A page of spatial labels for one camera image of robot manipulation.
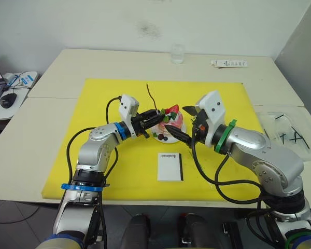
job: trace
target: white card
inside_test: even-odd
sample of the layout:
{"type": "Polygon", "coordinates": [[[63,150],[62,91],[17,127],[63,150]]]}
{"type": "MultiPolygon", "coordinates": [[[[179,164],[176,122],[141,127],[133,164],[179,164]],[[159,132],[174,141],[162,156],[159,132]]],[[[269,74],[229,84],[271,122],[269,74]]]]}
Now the white card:
{"type": "Polygon", "coordinates": [[[183,181],[180,153],[158,153],[158,181],[183,181]]]}

